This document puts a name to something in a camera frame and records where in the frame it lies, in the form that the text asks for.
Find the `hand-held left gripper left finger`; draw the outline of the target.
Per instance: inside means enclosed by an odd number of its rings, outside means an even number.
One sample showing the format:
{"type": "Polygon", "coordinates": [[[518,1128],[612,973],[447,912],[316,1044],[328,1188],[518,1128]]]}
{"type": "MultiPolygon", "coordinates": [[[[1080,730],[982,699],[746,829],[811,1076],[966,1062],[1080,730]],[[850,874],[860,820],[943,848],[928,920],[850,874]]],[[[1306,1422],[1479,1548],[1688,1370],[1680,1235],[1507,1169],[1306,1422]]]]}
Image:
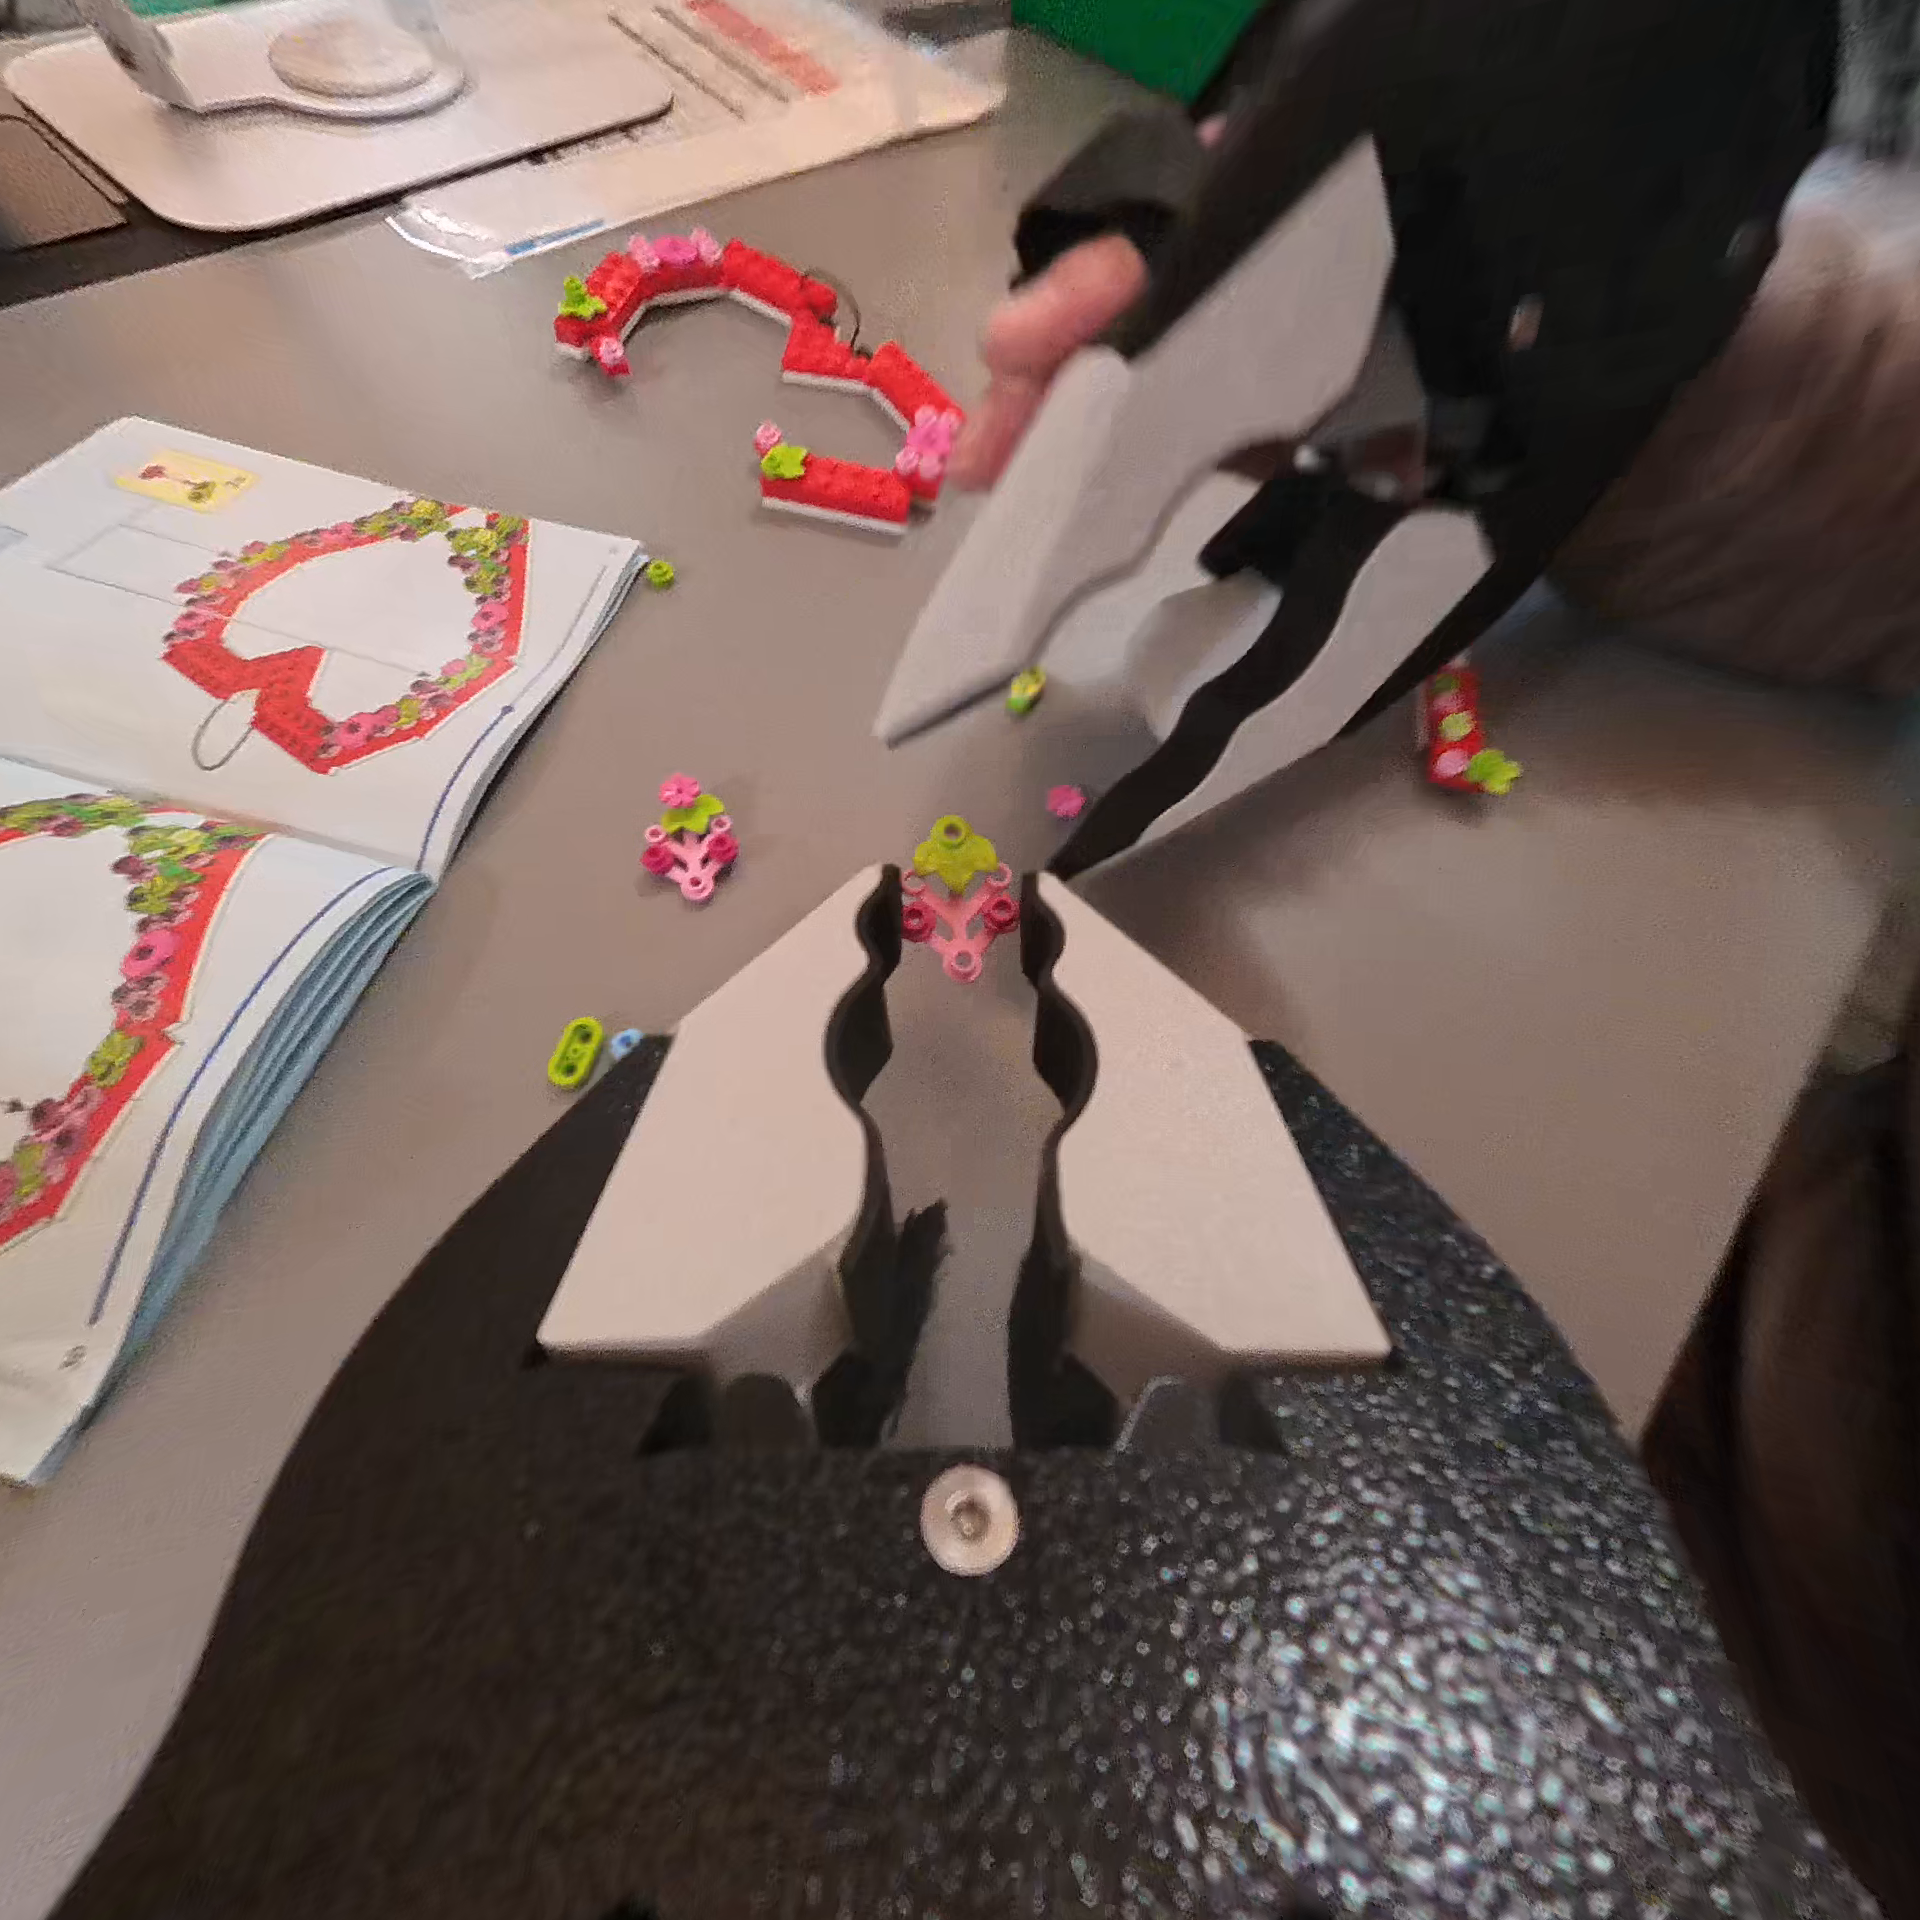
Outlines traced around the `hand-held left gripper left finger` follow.
{"type": "Polygon", "coordinates": [[[666,1044],[536,1328],[548,1361],[906,1372],[941,1227],[900,1216],[867,1100],[894,1057],[903,875],[854,870],[666,1044]]]}

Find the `clear plastic bag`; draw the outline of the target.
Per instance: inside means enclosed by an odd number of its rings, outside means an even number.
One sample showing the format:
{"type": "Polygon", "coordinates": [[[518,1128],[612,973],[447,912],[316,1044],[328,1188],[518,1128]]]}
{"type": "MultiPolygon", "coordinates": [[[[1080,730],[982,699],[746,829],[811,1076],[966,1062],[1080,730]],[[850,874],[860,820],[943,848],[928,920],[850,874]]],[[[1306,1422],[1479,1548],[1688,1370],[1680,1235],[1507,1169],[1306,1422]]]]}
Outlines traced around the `clear plastic bag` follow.
{"type": "Polygon", "coordinates": [[[386,217],[470,278],[755,185],[970,129],[1000,108],[1003,13],[939,43],[909,8],[612,5],[626,49],[667,83],[651,121],[413,192],[386,217]]]}

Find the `round white disc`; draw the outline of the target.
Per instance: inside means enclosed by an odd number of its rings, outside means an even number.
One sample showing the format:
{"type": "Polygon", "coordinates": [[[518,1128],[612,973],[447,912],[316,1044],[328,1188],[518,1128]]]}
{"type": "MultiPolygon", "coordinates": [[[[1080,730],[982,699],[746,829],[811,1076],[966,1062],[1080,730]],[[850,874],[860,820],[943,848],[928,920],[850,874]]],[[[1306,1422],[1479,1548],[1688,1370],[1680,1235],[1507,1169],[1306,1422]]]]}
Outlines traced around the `round white disc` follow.
{"type": "Polygon", "coordinates": [[[277,83],[303,112],[376,121],[450,106],[468,84],[440,5],[339,5],[267,42],[277,83]]]}

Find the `lego instruction booklet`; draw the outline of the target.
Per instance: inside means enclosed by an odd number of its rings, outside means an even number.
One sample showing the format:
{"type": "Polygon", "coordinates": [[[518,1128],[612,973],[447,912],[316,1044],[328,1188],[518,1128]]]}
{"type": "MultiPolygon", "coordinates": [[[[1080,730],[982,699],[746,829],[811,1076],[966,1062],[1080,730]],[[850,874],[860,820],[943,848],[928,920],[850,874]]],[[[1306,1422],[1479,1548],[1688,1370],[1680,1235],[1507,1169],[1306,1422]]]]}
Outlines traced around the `lego instruction booklet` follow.
{"type": "Polygon", "coordinates": [[[54,1473],[635,539],[118,418],[2,493],[2,1477],[54,1473]]]}

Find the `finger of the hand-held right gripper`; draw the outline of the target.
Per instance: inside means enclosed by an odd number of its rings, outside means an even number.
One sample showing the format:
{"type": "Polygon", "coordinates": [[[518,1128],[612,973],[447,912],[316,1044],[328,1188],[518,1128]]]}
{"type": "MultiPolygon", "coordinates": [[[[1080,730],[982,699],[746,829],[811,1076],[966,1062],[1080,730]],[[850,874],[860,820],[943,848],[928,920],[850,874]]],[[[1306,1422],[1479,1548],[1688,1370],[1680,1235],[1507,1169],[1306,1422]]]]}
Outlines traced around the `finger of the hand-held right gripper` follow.
{"type": "Polygon", "coordinates": [[[1243,571],[1158,601],[1127,648],[1146,757],[1046,868],[1076,881],[1324,749],[1412,664],[1495,562],[1482,520],[1340,496],[1283,586],[1243,571]]]}
{"type": "Polygon", "coordinates": [[[1076,353],[919,613],[876,739],[900,745],[1039,664],[1068,609],[1133,571],[1203,474],[1333,414],[1360,382],[1392,259],[1364,137],[1154,342],[1076,353]]]}

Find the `silver monitor stand base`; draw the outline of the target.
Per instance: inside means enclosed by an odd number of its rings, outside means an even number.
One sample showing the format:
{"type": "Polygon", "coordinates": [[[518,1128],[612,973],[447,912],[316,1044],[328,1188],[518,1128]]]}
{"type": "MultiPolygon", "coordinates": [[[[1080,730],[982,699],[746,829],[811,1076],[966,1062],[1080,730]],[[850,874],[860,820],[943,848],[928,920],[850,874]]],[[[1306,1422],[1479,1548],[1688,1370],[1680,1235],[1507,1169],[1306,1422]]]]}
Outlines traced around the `silver monitor stand base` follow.
{"type": "Polygon", "coordinates": [[[5,88],[47,131],[159,221],[192,233],[272,233],[325,213],[658,118],[658,81],[611,5],[438,5],[468,84],[397,118],[303,112],[270,70],[280,27],[339,5],[228,5],[144,17],[174,49],[199,112],[139,92],[98,37],[35,40],[5,88]]]}

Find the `person's right hand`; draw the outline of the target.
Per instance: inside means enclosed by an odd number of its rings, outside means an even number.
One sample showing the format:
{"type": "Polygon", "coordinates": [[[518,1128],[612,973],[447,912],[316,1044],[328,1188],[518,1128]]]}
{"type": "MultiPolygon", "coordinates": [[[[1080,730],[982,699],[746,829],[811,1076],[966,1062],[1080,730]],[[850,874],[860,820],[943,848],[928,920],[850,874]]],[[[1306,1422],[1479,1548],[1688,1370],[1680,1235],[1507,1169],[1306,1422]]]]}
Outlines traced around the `person's right hand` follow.
{"type": "Polygon", "coordinates": [[[995,307],[979,346],[982,394],[948,460],[956,486],[984,492],[1000,478],[1056,376],[1141,298],[1146,281],[1133,242],[1101,233],[995,307]]]}

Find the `short red lego segment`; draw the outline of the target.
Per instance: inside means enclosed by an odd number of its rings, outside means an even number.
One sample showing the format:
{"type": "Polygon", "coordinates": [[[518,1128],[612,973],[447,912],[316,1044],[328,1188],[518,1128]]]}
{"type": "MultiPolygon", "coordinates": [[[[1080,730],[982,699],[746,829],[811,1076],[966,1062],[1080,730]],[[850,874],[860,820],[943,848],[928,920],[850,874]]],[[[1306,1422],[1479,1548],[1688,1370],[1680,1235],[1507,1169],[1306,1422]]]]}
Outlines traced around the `short red lego segment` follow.
{"type": "Polygon", "coordinates": [[[1429,784],[1446,793],[1500,800],[1523,780],[1520,761],[1485,734],[1482,677],[1466,656],[1439,665],[1420,686],[1415,734],[1429,784]]]}

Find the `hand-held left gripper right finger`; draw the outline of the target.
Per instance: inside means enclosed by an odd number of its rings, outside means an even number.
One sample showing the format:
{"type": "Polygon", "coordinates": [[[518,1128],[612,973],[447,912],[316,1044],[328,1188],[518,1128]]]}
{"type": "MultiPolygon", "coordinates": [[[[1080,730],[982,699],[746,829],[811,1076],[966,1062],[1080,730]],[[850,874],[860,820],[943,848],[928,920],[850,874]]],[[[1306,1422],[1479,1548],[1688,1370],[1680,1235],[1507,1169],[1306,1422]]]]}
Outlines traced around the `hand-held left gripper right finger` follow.
{"type": "Polygon", "coordinates": [[[1093,1374],[1364,1368],[1390,1334],[1248,1036],[1052,874],[1029,878],[1046,1227],[1093,1374]]]}

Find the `red lego heart frame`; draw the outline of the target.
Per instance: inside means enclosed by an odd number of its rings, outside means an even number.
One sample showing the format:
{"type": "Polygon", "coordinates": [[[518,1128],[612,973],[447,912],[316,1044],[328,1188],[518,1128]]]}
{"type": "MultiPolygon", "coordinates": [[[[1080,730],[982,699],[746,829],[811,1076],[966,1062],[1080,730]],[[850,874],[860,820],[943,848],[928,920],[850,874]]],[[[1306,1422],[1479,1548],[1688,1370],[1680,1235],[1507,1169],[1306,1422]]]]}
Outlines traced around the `red lego heart frame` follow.
{"type": "Polygon", "coordinates": [[[619,379],[632,372],[628,339],[647,318],[719,301],[780,326],[782,385],[863,397],[900,436],[886,464],[861,464],[760,424],[755,452],[766,509],[895,538],[939,504],[964,411],[900,342],[860,346],[850,298],[776,254],[702,227],[640,232],[565,277],[551,336],[562,356],[619,379]]]}

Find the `pink lego branch with leaf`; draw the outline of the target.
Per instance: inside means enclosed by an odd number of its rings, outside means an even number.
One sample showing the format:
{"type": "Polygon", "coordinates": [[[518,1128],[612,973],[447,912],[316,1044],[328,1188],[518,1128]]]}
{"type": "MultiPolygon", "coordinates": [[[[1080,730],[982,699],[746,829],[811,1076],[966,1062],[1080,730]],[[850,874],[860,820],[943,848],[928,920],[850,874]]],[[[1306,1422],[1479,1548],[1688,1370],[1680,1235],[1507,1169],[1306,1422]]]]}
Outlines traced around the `pink lego branch with leaf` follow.
{"type": "Polygon", "coordinates": [[[643,835],[640,868],[688,906],[707,906],[731,875],[739,853],[728,806],[703,788],[703,802],[688,819],[667,819],[658,804],[658,817],[643,835]]]}
{"type": "Polygon", "coordinates": [[[1020,925],[1015,870],[964,817],[939,817],[900,870],[903,939],[939,956],[948,980],[982,979],[996,939],[1020,925]]]}

